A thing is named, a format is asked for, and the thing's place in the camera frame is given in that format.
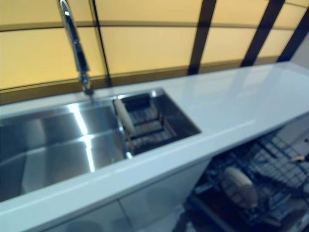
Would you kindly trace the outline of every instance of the faucet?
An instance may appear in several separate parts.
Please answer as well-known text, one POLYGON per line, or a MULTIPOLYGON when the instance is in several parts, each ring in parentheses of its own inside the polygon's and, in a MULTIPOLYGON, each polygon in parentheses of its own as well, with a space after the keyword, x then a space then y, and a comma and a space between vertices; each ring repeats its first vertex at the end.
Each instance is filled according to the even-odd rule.
POLYGON ((83 91, 86 95, 92 96, 93 88, 90 77, 87 74, 89 70, 86 57, 84 56, 83 48, 80 43, 76 26, 73 20, 73 16, 70 7, 66 0, 59 0, 59 10, 62 17, 64 28, 66 29, 69 41, 71 43, 76 69, 79 72, 79 82, 83 86, 83 91))

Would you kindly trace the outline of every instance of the kitchen sink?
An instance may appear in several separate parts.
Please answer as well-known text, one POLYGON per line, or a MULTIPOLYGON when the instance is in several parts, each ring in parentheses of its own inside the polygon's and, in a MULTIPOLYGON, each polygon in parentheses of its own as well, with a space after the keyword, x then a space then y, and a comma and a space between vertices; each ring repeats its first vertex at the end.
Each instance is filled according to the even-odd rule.
POLYGON ((199 132, 162 89, 2 118, 0 202, 199 132), (134 123, 134 133, 115 111, 117 98, 134 123))

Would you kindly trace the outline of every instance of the white countertop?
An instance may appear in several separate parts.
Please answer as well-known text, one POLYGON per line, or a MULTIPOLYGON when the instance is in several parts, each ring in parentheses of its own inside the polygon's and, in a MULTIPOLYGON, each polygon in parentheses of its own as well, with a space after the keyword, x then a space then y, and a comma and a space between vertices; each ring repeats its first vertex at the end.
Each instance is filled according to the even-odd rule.
MULTIPOLYGON (((309 70, 293 63, 239 68, 96 90, 96 97, 162 87, 202 133, 94 173, 0 204, 0 231, 34 228, 86 206, 111 201, 146 181, 212 156, 309 112, 309 70)), ((0 107, 1 116, 85 100, 83 93, 0 107)))

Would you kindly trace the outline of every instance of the dishwasher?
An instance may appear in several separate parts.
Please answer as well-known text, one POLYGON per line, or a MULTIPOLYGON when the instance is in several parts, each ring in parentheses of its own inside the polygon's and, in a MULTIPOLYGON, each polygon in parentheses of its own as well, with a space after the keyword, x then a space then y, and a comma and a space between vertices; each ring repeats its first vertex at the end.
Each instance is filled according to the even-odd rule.
POLYGON ((309 115, 212 158, 189 203, 224 232, 309 231, 309 115))

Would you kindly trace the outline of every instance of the cabinet door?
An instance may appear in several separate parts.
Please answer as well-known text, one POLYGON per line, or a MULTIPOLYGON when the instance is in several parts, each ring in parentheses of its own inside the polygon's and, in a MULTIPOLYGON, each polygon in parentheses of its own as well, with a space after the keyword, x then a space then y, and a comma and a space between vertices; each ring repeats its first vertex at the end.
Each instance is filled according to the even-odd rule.
POLYGON ((119 202, 112 202, 99 209, 73 218, 46 232, 132 232, 128 219, 119 202))
POLYGON ((191 193, 209 161, 200 162, 121 198, 120 204, 134 229, 140 229, 150 224, 172 212, 177 205, 182 204, 191 193))

